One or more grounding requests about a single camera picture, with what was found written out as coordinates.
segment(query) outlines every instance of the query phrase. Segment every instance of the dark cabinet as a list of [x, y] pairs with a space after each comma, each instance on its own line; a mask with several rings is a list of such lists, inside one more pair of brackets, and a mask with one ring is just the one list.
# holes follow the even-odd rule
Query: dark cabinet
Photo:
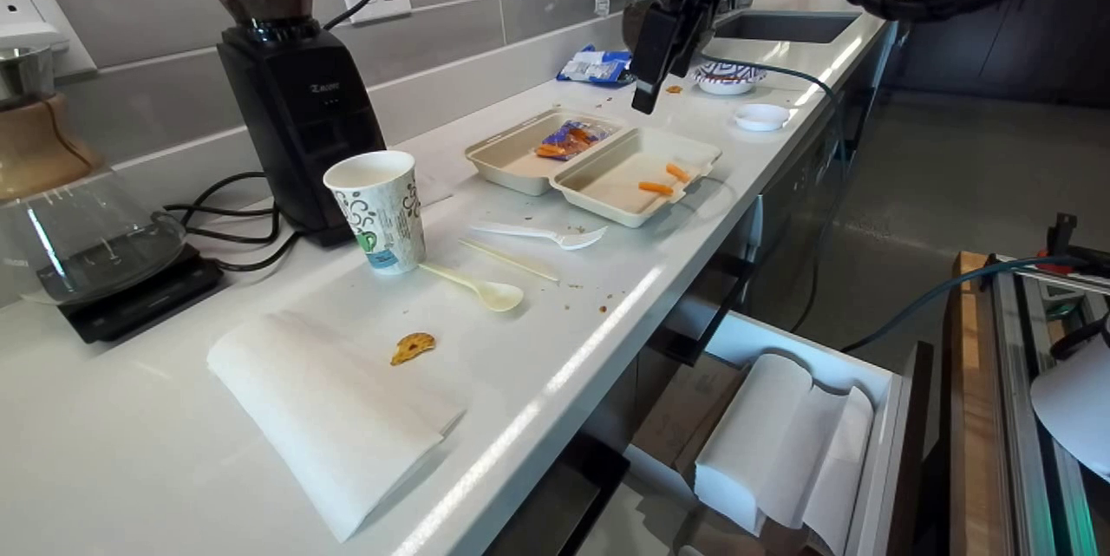
[[1110, 0], [1005, 0], [912, 26], [888, 87], [1110, 105]]

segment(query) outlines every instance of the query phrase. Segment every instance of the white countertop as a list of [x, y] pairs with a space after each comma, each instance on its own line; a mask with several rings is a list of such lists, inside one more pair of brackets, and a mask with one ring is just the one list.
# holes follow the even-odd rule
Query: white countertop
[[[856, 11], [842, 0], [756, 0], [757, 10]], [[836, 85], [885, 23], [861, 16], [829, 46], [713, 43], [722, 54], [788, 65]], [[119, 346], [85, 346], [52, 307], [0, 310], [0, 552], [4, 554], [476, 554], [640, 350], [824, 107], [794, 78], [768, 78], [744, 101], [794, 110], [774, 133], [735, 129], [739, 99], [690, 81], [653, 117], [630, 89], [551, 81], [400, 149], [454, 189], [424, 212], [430, 259], [518, 284], [509, 314], [427, 272], [374, 276], [354, 246], [299, 244], [274, 272], [226, 290]], [[595, 229], [606, 221], [559, 193], [523, 196], [475, 175], [463, 149], [552, 105], [654, 125], [723, 150], [717, 168], [642, 229], [610, 224], [598, 244], [561, 252], [542, 241], [478, 236], [544, 256], [553, 284], [458, 246], [475, 220]], [[226, 249], [205, 252], [230, 259]], [[607, 307], [601, 312], [599, 307]], [[337, 544], [278, 454], [205, 367], [220, 335], [279, 307], [340, 327], [387, 360], [407, 332], [438, 346], [402, 381], [432, 383], [467, 413], [435, 458], [367, 524]]]

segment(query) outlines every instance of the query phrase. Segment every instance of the takeout container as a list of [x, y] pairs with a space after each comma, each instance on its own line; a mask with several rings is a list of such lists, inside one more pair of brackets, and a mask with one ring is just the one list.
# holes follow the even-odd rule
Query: takeout container
[[[612, 130], [612, 134], [571, 161], [536, 155], [536, 145], [566, 121], [588, 122]], [[555, 188], [571, 204], [637, 229], [664, 205], [680, 201], [688, 185], [710, 172], [720, 149], [658, 129], [551, 109], [471, 145], [465, 155], [491, 183], [531, 196]], [[685, 170], [690, 181], [682, 183], [667, 173], [667, 164]], [[642, 181], [669, 185], [674, 195], [644, 192], [638, 188]]]

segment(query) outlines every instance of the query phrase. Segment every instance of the wooden board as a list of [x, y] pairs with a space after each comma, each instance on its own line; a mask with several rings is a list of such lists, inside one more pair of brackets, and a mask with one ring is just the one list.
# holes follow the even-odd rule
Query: wooden board
[[[985, 255], [960, 252], [953, 275], [982, 267], [986, 262]], [[959, 292], [952, 292], [949, 302], [949, 332], [952, 332], [949, 519], [953, 555], [1006, 553], [1003, 444], [995, 419], [998, 370], [993, 340], [986, 338], [993, 322], [989, 307], [981, 306], [979, 300], [979, 283], [970, 282], [963, 283]]]

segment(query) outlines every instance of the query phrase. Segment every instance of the folded paper towel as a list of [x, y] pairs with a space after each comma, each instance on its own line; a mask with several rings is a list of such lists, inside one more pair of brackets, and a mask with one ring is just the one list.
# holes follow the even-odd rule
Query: folded paper towel
[[828, 393], [784, 355], [761, 355], [698, 454], [694, 493], [753, 535], [770, 517], [840, 556], [874, 417], [862, 391]]
[[356, 354], [329, 327], [278, 314], [235, 327], [208, 355], [341, 542], [463, 414]]

